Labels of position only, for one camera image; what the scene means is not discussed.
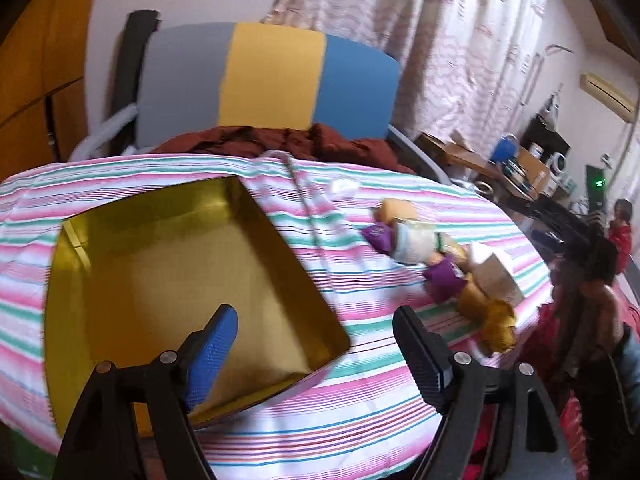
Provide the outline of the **person right hand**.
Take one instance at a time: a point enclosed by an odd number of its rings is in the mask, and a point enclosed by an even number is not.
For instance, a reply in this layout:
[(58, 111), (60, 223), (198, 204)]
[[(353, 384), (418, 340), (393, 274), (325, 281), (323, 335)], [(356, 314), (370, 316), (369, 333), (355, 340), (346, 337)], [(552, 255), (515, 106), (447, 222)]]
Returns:
[(553, 289), (559, 319), (555, 363), (571, 378), (623, 335), (620, 307), (611, 285), (603, 280), (569, 281)]

